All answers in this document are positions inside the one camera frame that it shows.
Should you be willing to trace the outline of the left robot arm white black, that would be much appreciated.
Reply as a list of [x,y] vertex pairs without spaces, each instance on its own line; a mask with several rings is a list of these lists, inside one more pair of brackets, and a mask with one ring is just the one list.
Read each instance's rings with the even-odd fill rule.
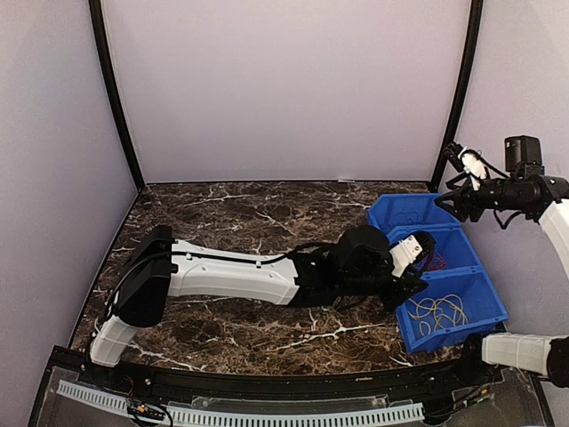
[[396,243],[363,225],[335,243],[308,242],[279,255],[241,254],[177,239],[156,226],[132,253],[87,346],[90,371],[107,388],[125,380],[120,358],[137,332],[158,325],[169,297],[248,298],[293,308],[333,305],[342,297],[377,297],[392,312],[427,288],[421,276],[436,241],[415,231]]

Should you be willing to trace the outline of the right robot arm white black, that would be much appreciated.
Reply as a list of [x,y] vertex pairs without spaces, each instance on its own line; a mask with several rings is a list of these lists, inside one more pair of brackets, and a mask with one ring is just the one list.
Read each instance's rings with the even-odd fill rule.
[[[536,269],[530,276],[533,288],[549,279],[543,268],[568,268],[568,181],[547,175],[538,138],[506,138],[504,170],[458,142],[446,144],[442,153],[458,174],[446,183],[447,192],[436,198],[437,207],[460,222],[471,223],[490,211],[501,230],[517,217],[535,223],[543,235],[542,244],[514,252]],[[560,327],[546,335],[538,334],[535,328],[527,334],[473,333],[454,366],[453,377],[463,386],[475,384],[492,367],[511,367],[565,389],[568,333]]]

